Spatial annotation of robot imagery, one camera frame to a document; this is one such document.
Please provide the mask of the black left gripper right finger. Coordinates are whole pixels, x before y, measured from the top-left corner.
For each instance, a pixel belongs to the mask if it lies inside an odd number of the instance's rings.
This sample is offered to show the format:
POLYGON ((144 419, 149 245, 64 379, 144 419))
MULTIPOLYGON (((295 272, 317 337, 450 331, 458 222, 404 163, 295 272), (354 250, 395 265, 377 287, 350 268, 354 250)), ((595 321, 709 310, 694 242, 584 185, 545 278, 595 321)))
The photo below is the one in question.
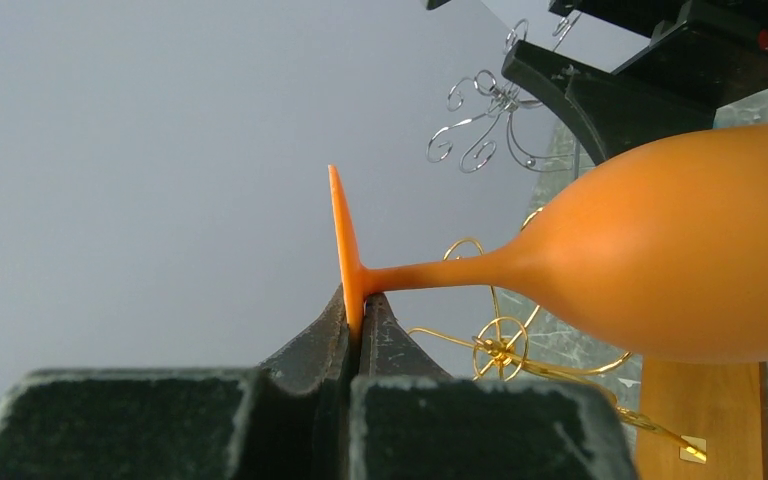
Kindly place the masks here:
POLYGON ((351 479, 633 479, 619 418, 569 381, 449 376, 387 298, 366 302, 348 407, 351 479))

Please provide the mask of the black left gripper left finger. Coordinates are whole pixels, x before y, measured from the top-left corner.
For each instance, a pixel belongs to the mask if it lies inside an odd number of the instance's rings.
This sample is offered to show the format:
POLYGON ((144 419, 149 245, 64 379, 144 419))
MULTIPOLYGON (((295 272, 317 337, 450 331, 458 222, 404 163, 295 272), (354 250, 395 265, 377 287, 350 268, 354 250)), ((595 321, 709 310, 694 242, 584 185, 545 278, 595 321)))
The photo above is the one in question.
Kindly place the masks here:
POLYGON ((357 352, 336 291, 255 366, 31 372, 0 399, 0 479, 343 479, 357 352))

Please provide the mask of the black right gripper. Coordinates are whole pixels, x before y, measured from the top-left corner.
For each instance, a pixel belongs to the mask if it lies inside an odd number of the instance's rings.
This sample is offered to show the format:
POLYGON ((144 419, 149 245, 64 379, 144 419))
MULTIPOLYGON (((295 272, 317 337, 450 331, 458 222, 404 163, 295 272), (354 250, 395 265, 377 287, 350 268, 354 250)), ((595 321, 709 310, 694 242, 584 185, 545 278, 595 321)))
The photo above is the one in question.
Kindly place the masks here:
POLYGON ((768 1, 552 1, 548 9, 581 12, 649 40, 615 75, 524 40, 505 56, 502 76, 545 104, 597 165, 708 130, 710 107, 768 89, 768 1))

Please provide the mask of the orange plastic wine glass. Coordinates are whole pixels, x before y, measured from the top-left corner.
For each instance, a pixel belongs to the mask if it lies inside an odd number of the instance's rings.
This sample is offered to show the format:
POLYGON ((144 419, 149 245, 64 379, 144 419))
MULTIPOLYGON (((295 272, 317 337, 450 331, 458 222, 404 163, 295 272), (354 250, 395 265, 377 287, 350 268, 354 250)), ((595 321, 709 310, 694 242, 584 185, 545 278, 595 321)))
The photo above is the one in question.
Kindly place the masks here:
POLYGON ((491 285, 632 353, 768 361, 768 123, 636 147, 572 182, 505 246, 400 267, 361 263, 338 170, 328 173, 353 332, 372 294, 491 285))

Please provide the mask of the gold wire rack wooden base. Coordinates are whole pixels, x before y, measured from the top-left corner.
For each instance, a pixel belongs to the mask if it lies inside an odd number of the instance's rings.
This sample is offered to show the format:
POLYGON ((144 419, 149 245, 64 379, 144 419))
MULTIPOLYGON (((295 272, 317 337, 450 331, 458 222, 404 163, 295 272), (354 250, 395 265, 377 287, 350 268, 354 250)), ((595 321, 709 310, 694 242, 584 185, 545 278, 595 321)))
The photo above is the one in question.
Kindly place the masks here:
MULTIPOLYGON (((503 315, 491 294, 493 319, 469 340, 446 339, 472 352, 475 379, 511 381, 520 374, 595 387, 596 378, 627 365, 633 355, 590 368, 530 357, 535 306, 525 320, 503 315)), ((762 363, 699 365, 648 358, 642 362, 639 406, 600 392, 620 420, 636 429, 634 448, 644 479, 768 479, 766 367, 762 363)))

